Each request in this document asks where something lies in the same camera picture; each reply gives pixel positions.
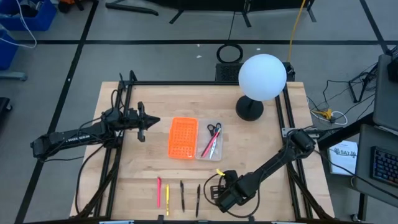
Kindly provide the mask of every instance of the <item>pink marker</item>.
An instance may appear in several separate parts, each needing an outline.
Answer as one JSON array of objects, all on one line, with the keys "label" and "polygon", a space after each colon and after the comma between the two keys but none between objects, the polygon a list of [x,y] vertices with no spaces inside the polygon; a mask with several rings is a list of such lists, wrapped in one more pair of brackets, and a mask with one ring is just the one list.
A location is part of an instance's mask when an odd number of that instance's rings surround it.
[{"label": "pink marker", "polygon": [[162,180],[160,177],[157,177],[157,207],[160,208],[160,190],[162,186]]}]

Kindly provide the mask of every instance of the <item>black pen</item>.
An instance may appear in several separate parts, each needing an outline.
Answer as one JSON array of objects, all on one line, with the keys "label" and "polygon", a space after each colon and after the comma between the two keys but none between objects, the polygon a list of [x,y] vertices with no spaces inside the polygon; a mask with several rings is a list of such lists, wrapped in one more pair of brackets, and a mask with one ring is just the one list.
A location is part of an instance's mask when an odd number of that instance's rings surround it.
[{"label": "black pen", "polygon": [[200,198],[200,184],[198,186],[198,198],[197,198],[197,217],[199,213],[199,198]]},{"label": "black pen", "polygon": [[185,204],[184,204],[184,184],[182,180],[180,180],[180,188],[181,188],[181,205],[182,205],[182,212],[185,212]]}]

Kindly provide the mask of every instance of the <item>white paper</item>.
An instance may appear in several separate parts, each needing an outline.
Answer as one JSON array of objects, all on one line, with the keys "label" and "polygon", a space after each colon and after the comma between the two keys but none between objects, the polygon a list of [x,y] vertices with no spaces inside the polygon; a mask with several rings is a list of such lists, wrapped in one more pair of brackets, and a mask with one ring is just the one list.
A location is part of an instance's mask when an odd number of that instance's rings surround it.
[{"label": "white paper", "polygon": [[[332,163],[348,169],[355,173],[356,155],[358,154],[358,145],[356,142],[342,141],[332,146],[328,150],[329,159]],[[347,171],[330,164],[330,172],[339,175],[351,175]]]}]

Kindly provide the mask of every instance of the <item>red pen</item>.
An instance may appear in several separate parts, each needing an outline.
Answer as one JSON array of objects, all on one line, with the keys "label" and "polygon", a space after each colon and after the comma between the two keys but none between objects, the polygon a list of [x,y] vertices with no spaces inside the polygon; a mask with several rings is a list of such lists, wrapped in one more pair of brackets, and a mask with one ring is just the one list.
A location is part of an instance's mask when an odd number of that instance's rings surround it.
[{"label": "red pen", "polygon": [[217,140],[217,137],[218,137],[220,131],[221,131],[220,129],[217,130],[216,134],[212,137],[212,139],[210,140],[210,142],[207,144],[206,149],[205,149],[205,150],[203,151],[203,153],[201,154],[201,157],[205,157],[205,156],[207,155],[207,153],[209,152],[209,150],[210,150],[210,148],[211,148],[213,142],[214,142],[215,140]]},{"label": "red pen", "polygon": [[157,177],[157,207],[160,208],[160,190],[162,188],[162,180]]}]

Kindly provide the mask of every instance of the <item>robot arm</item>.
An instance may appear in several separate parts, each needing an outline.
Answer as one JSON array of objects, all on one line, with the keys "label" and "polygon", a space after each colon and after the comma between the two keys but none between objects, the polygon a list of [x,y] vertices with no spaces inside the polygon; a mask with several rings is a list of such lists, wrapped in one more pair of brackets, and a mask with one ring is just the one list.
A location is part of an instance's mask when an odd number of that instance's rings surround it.
[{"label": "robot arm", "polygon": [[302,129],[294,132],[290,139],[274,157],[252,173],[238,178],[235,170],[227,170],[225,187],[219,187],[219,197],[215,200],[217,207],[226,212],[235,204],[244,205],[256,195],[263,180],[287,163],[307,158],[315,148],[315,141]]},{"label": "robot arm", "polygon": [[33,156],[46,160],[59,150],[72,147],[99,143],[103,143],[106,147],[108,143],[114,142],[117,131],[126,129],[138,129],[138,140],[144,142],[143,130],[147,130],[160,121],[160,118],[145,114],[142,102],[138,103],[138,111],[131,108],[128,109],[127,114],[122,114],[119,110],[111,108],[105,111],[100,119],[100,122],[87,128],[42,135],[30,144]]}]

